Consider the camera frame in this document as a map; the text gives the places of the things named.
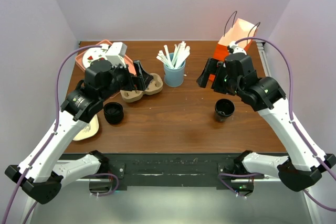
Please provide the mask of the black coffee cup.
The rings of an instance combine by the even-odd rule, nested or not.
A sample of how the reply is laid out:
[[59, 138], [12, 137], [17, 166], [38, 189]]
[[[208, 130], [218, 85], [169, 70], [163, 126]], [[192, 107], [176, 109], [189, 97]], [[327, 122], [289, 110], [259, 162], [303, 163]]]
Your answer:
[[217, 122], [224, 122], [233, 115], [235, 106], [229, 99], [220, 99], [215, 103], [214, 117]]

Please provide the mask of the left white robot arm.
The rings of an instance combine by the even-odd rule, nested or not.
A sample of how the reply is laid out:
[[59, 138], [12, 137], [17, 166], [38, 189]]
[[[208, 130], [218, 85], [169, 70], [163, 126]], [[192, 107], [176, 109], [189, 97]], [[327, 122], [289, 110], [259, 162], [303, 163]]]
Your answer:
[[153, 76], [138, 60], [133, 65], [135, 74], [130, 73], [127, 66], [114, 65], [107, 60], [91, 63], [85, 70], [85, 77], [59, 107], [55, 122], [43, 139], [20, 164], [8, 166], [5, 175], [42, 205], [80, 178], [105, 177], [109, 160], [99, 151], [91, 151], [66, 165], [57, 165], [57, 162], [74, 137], [103, 109], [105, 100], [121, 90], [148, 88]]

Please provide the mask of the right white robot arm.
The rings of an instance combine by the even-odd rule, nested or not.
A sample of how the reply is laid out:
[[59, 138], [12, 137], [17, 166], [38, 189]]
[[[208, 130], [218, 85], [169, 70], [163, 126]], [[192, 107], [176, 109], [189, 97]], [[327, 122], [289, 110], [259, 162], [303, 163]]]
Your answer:
[[243, 152], [234, 160], [237, 177], [270, 175], [289, 189], [302, 191], [315, 185], [322, 173], [335, 165], [335, 155], [319, 149], [290, 111], [279, 83], [272, 77], [257, 76], [249, 55], [230, 54], [224, 61], [209, 58], [197, 84], [206, 87], [210, 75], [214, 76], [211, 88], [215, 92], [239, 96], [270, 125], [287, 151], [285, 156]]

